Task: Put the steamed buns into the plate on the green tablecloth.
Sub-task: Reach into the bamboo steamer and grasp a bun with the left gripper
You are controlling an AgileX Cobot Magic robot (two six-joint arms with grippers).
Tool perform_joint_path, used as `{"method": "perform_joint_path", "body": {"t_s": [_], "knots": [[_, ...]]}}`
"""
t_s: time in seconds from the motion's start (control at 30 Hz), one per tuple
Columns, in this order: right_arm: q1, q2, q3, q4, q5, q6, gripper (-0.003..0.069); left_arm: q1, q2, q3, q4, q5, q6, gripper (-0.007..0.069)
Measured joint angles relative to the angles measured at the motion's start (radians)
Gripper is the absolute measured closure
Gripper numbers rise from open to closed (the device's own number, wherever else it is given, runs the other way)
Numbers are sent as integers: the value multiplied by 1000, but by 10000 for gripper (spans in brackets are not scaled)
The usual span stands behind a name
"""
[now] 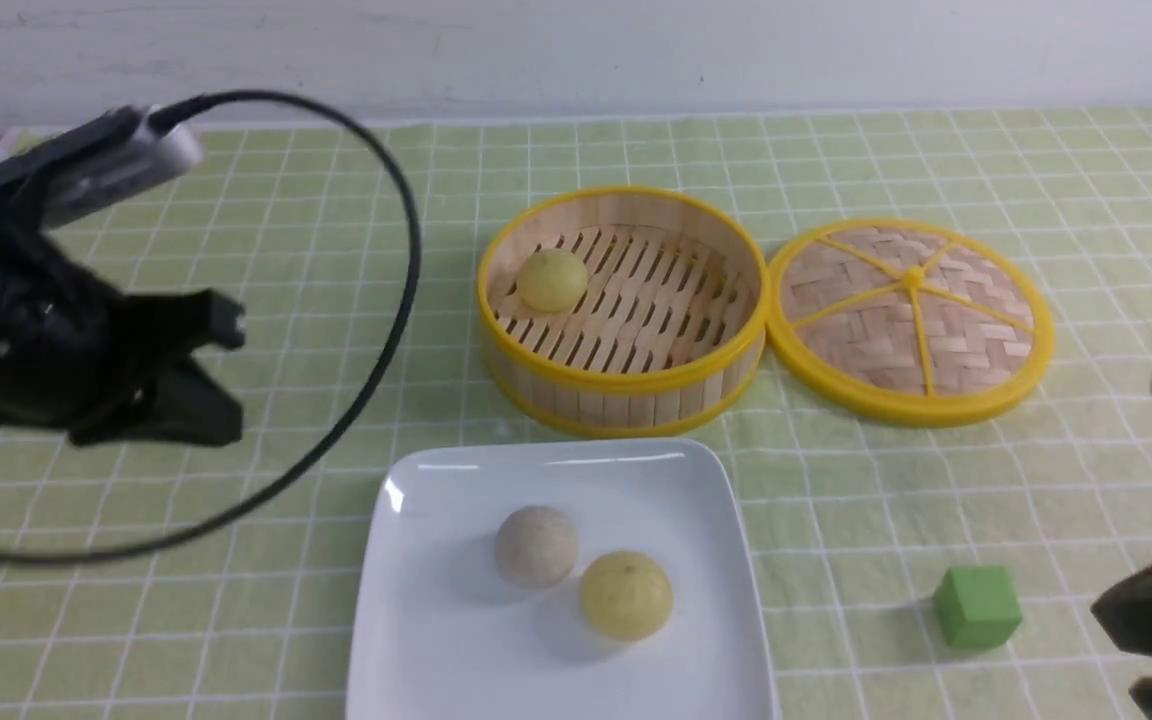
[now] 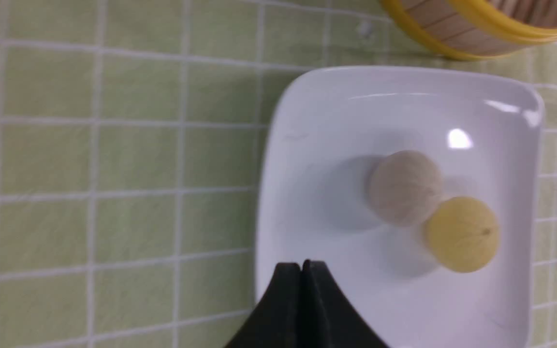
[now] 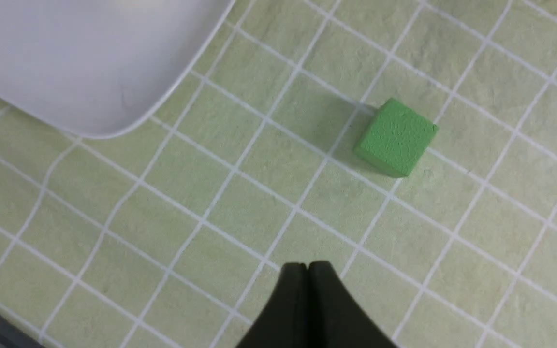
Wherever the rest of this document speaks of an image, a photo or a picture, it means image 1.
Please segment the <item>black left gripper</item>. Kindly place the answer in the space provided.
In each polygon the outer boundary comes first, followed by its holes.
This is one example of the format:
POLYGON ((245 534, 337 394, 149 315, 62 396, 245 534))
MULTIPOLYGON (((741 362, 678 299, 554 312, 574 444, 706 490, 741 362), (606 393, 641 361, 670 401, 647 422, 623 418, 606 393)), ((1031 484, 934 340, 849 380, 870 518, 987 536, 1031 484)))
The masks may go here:
POLYGON ((243 406, 191 359, 209 344, 247 344, 237 301, 126 296, 0 200, 0 429, 58 430, 76 447, 237 444, 243 406))

